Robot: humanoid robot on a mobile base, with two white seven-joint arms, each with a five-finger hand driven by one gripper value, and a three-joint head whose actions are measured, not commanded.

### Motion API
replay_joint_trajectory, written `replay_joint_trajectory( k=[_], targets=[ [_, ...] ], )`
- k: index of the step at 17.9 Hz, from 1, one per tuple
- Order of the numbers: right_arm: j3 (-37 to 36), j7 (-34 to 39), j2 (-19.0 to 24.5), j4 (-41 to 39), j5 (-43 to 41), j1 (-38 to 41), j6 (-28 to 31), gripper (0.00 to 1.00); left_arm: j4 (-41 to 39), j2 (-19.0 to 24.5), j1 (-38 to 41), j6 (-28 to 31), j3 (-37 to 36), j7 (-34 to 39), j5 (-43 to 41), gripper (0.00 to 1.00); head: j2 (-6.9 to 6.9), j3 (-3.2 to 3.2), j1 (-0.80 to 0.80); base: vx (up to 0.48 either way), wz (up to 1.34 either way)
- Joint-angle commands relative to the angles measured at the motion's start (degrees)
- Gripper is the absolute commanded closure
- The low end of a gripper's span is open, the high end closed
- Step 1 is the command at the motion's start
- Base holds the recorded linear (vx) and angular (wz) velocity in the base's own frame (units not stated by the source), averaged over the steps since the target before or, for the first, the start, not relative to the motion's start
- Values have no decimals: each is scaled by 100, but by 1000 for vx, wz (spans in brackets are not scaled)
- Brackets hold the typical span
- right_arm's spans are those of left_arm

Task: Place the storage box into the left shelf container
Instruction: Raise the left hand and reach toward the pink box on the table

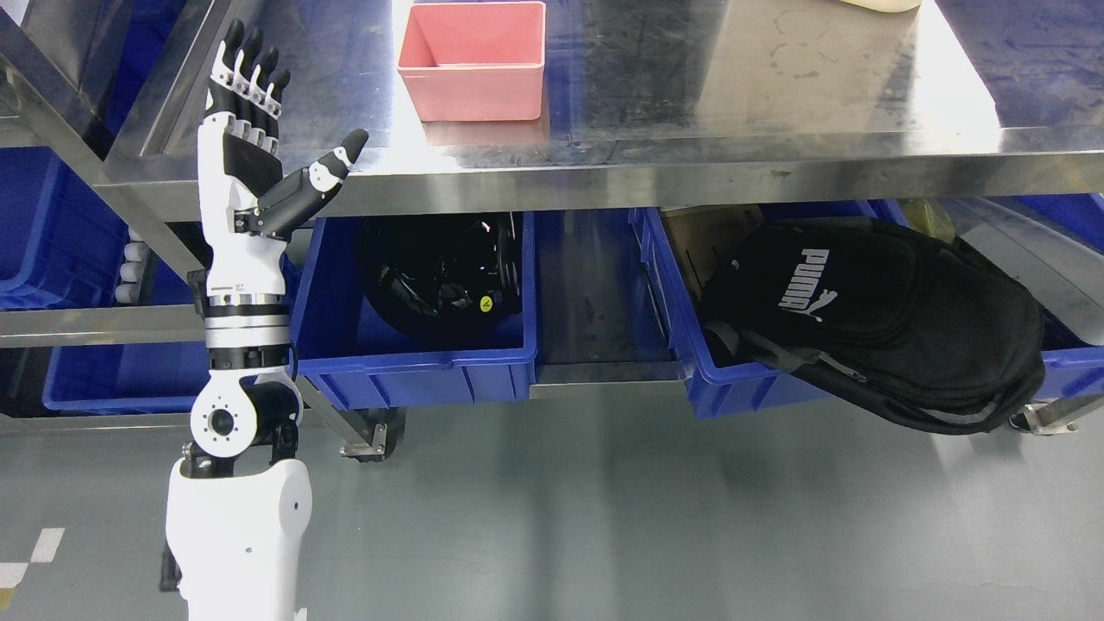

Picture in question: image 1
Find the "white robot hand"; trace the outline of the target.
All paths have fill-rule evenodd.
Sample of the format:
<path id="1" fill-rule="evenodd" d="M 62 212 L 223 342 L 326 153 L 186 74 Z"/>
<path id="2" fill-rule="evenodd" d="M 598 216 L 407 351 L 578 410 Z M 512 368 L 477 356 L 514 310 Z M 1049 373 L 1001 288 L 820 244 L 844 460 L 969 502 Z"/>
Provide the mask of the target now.
<path id="1" fill-rule="evenodd" d="M 330 152 L 284 176 L 279 158 L 232 133 L 248 122 L 264 144 L 279 143 L 284 91 L 291 72 L 276 71 L 279 50 L 261 55 L 263 33 L 246 32 L 241 20 L 217 43 L 206 85 L 208 118 L 198 126 L 198 204 L 206 243 L 213 250 L 206 294 L 283 296 L 280 271 L 286 243 L 337 194 L 369 133 L 355 129 Z M 230 113 L 233 116 L 210 116 Z"/>

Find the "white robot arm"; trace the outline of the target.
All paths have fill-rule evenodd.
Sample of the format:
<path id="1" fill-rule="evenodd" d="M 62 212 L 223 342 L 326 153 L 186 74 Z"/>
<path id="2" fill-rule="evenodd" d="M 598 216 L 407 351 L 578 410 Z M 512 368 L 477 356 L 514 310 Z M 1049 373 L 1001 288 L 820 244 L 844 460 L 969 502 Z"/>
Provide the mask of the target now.
<path id="1" fill-rule="evenodd" d="M 304 401 L 293 381 L 291 307 L 282 270 L 291 232 L 342 189 L 365 129 L 284 173 L 279 122 L 291 82 L 279 51 L 240 20 L 204 81 L 198 208 L 210 267 L 189 274 L 204 320 L 208 382 L 173 464 L 166 546 L 190 620 L 304 620 L 296 606 L 311 480 L 297 459 Z"/>

